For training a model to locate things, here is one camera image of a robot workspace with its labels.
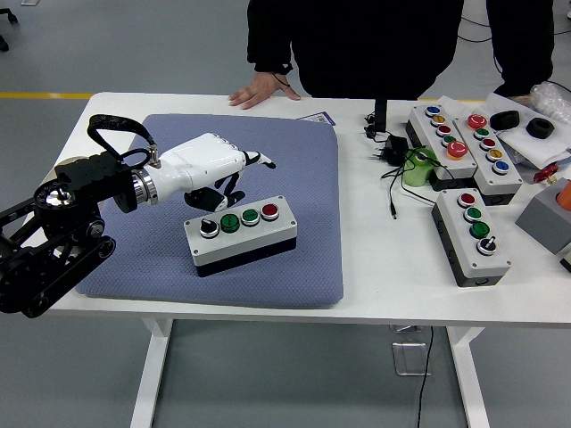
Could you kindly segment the person's right hand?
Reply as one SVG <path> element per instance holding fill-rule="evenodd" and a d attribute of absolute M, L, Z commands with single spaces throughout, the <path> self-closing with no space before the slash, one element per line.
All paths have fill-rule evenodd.
<path fill-rule="evenodd" d="M 301 100 L 301 96 L 291 88 L 286 75 L 256 71 L 252 82 L 231 94 L 228 102 L 230 106 L 248 110 L 265 102 L 278 91 L 282 91 L 290 100 Z"/>

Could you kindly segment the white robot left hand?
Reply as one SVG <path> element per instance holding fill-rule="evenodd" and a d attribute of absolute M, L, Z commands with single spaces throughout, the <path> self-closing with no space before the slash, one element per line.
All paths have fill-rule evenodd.
<path fill-rule="evenodd" d="M 164 202 L 182 192 L 186 204 L 208 212 L 229 208 L 245 197 L 236 184 L 246 167 L 255 163 L 276 167 L 264 154 L 242 151 L 212 133 L 169 149 L 159 157 L 159 163 L 158 167 L 144 167 L 149 203 Z"/>

